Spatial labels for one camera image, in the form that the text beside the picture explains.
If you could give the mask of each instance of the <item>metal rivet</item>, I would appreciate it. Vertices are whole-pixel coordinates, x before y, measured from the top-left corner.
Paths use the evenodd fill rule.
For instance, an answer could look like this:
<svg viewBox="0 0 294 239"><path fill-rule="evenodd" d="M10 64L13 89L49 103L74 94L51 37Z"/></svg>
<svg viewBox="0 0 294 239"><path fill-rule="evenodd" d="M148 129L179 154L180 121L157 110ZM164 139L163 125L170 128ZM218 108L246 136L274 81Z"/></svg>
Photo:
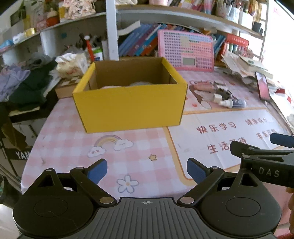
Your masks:
<svg viewBox="0 0 294 239"><path fill-rule="evenodd" d="M112 197L102 197L100 198L100 202L103 204L110 204L114 202L114 199Z"/></svg>
<svg viewBox="0 0 294 239"><path fill-rule="evenodd" d="M180 201L184 204L191 204L194 202L194 198L192 197L182 197Z"/></svg>

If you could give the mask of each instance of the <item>purple clothing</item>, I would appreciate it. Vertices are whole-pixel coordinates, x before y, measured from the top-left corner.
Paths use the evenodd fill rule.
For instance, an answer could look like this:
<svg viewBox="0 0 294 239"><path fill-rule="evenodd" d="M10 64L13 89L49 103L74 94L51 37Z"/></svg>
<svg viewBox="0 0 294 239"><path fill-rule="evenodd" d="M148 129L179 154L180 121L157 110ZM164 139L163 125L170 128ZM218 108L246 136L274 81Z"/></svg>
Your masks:
<svg viewBox="0 0 294 239"><path fill-rule="evenodd" d="M4 102L29 75L29 70L14 65L5 66L0 72L0 102Z"/></svg>

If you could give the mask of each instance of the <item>glue bottle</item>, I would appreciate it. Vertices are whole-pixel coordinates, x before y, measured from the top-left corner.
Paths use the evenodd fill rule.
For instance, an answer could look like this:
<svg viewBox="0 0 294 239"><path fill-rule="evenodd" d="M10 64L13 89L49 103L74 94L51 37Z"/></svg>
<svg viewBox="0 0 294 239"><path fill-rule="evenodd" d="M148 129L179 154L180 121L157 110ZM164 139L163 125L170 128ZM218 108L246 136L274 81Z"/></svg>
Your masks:
<svg viewBox="0 0 294 239"><path fill-rule="evenodd" d="M232 98L219 102L219 105L228 108L244 108L246 106L246 101L243 99Z"/></svg>
<svg viewBox="0 0 294 239"><path fill-rule="evenodd" d="M223 100L223 97L220 94L213 94L213 102L220 103Z"/></svg>

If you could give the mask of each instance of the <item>white shelf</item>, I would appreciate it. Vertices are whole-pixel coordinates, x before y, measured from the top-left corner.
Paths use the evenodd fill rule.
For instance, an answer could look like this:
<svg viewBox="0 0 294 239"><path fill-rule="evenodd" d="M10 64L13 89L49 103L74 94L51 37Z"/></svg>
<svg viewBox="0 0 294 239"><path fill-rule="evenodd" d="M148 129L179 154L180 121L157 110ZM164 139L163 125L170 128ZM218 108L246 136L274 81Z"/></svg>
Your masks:
<svg viewBox="0 0 294 239"><path fill-rule="evenodd" d="M119 5L116 6L121 23L131 23L141 20L143 23L170 23L192 27L215 27L218 30L231 32L238 30L242 33L263 39L263 36L242 25L221 17L206 14L196 10L179 7L157 5Z"/></svg>
<svg viewBox="0 0 294 239"><path fill-rule="evenodd" d="M77 21L82 21L82 20L85 20L85 19L88 19L88 18L94 18L94 17L99 17L99 16L106 16L106 12L100 12L100 13L96 13L96 14L92 14L92 15L89 15L89 16L85 16L85 17L81 17L81 18L77 18L77 19L74 19L74 20L68 20L68 21L64 21L64 22L61 22L61 23L58 23L54 26L51 26L51 27L47 27L29 37L27 37L26 39L23 39L22 41L12 45L10 48L8 48L7 50L3 51L0 53L0 56L2 56L4 53L12 50L13 48L17 47L18 45L20 45L21 43L35 37L35 36L38 36L40 35L42 32L46 32L46 31L49 31L49 30L52 30L54 28L57 28L57 27L60 27L60 26L63 26L63 25L66 25L66 24L70 24L70 23L73 23L73 22L77 22Z"/></svg>

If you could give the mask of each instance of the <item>white bottle cap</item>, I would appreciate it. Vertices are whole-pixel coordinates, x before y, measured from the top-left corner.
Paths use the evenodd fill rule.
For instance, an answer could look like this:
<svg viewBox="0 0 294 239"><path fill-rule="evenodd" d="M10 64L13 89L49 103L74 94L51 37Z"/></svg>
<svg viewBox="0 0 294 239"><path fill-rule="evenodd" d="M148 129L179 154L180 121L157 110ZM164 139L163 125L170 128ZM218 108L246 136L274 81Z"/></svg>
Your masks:
<svg viewBox="0 0 294 239"><path fill-rule="evenodd" d="M219 103L223 100L223 97L220 94L213 94L213 102L214 103Z"/></svg>
<svg viewBox="0 0 294 239"><path fill-rule="evenodd" d="M221 102L219 102L219 105L229 107L231 105L231 102L228 99L227 100L222 100Z"/></svg>

